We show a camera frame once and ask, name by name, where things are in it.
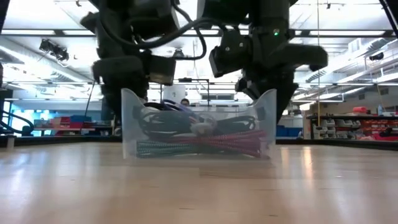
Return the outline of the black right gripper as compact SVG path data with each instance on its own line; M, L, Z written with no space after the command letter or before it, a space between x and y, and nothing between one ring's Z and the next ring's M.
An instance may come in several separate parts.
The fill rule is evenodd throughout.
M302 65L308 65L313 71L328 66L328 54L323 47L291 44L293 36L293 30L284 26L250 26L248 78L242 77L235 84L236 92L257 100L265 89L254 81L268 79L267 87L277 90L277 123L299 87L294 82L295 70Z

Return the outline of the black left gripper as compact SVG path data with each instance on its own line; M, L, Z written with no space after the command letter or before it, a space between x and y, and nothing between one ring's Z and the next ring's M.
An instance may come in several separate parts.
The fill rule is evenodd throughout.
M144 73L142 60L136 56L111 57L92 65L95 81L100 84L105 103L122 123L121 90L124 91L124 106L144 106L148 102L149 81Z

